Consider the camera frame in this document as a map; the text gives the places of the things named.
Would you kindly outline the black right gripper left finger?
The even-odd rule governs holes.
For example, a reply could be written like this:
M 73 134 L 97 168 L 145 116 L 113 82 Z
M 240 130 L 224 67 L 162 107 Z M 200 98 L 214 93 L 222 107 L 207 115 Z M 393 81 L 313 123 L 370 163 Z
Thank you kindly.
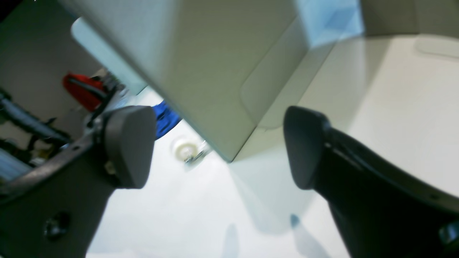
M 95 129 L 45 164 L 1 186 L 2 258 L 83 258 L 110 196 L 150 173 L 150 106 L 103 113 Z

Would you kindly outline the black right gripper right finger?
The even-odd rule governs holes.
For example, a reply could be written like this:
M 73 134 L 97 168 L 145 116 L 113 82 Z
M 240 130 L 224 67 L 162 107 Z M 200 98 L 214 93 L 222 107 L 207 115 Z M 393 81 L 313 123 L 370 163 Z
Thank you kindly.
M 458 257 L 457 197 L 396 167 L 315 110 L 288 107 L 283 135 L 295 185 L 327 201 L 350 257 Z

